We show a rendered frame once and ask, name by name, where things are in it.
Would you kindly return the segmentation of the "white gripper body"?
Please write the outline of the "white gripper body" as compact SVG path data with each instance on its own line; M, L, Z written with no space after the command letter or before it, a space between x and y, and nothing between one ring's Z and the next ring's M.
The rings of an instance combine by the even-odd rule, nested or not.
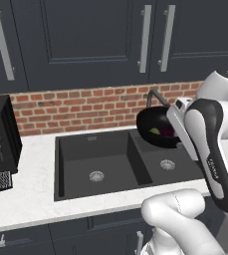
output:
M197 161L197 153L195 151L194 145L184 127L183 120L181 118L180 113L177 110L175 105L172 105L166 113L166 116L173 126L175 132L178 134L183 146L185 147L187 153L191 157L192 160Z

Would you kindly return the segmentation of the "purple eggplant with green stem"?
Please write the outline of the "purple eggplant with green stem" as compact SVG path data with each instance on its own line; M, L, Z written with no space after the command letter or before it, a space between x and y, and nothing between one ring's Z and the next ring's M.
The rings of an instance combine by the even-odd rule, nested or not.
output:
M174 129L172 127L151 127L148 131L155 135L174 137Z

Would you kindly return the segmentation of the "black bowl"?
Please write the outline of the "black bowl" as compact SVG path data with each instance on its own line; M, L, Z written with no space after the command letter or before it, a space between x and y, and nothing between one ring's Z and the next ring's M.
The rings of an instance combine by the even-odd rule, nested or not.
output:
M166 107L143 109L136 116L136 128L141 137L148 143L164 148L176 148L176 145L180 142L177 134L174 134L174 137L165 137L148 131L153 127L172 127L166 117L166 112Z

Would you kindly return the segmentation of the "grey sink tap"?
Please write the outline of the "grey sink tap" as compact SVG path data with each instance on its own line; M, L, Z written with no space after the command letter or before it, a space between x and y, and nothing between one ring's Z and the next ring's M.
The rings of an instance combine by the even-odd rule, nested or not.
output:
M153 96L155 96L164 107L166 108L170 107L170 103L158 92L158 90L153 89L153 90L150 90L147 95L147 102L146 102L147 108L151 107L151 100Z

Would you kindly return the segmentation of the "black double sink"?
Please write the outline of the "black double sink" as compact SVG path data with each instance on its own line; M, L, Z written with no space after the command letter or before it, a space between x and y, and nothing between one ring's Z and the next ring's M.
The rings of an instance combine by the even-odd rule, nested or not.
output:
M182 145L151 145L134 128L55 139L56 201L202 177Z

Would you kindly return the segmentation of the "dark base cupboard door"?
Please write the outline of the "dark base cupboard door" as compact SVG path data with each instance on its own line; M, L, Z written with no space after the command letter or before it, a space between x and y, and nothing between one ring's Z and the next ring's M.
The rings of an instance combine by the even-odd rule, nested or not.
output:
M204 200L205 210L200 215L198 215L196 219L204 223L212 235L216 237L224 221L225 215L215 205L213 199L210 196L206 196Z
M137 232L143 243L151 234L139 208L51 223L49 229L56 255L135 255Z

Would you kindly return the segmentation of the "black microwave oven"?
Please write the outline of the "black microwave oven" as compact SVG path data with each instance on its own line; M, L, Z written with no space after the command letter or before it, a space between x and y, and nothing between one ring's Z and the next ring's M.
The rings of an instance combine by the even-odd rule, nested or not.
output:
M18 172L22 141L10 97L0 96L0 172Z

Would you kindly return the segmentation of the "dark drawer front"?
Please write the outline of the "dark drawer front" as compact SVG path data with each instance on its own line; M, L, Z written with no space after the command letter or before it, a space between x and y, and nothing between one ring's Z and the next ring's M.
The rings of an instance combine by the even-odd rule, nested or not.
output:
M48 225L0 231L5 235L6 246L0 255L55 255Z

